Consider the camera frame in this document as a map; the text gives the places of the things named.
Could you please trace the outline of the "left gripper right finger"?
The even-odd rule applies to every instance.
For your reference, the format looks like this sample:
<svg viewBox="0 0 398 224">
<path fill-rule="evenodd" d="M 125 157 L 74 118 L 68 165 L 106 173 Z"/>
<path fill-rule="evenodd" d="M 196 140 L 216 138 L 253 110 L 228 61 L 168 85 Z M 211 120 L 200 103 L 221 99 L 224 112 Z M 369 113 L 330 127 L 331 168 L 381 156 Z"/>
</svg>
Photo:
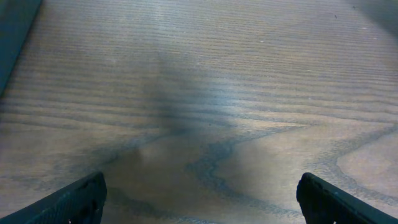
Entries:
<svg viewBox="0 0 398 224">
<path fill-rule="evenodd" d="M 306 172 L 296 191 L 307 224 L 397 224 L 394 218 Z"/>
</svg>

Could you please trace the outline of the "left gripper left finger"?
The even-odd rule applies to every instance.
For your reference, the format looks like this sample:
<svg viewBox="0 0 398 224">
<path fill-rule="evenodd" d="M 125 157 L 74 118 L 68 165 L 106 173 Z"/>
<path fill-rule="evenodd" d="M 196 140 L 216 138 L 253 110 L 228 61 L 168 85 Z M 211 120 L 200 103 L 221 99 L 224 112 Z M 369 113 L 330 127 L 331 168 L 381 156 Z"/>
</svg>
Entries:
<svg viewBox="0 0 398 224">
<path fill-rule="evenodd" d="M 94 172 L 1 218 L 1 224 L 100 224 L 106 196 L 104 174 Z"/>
</svg>

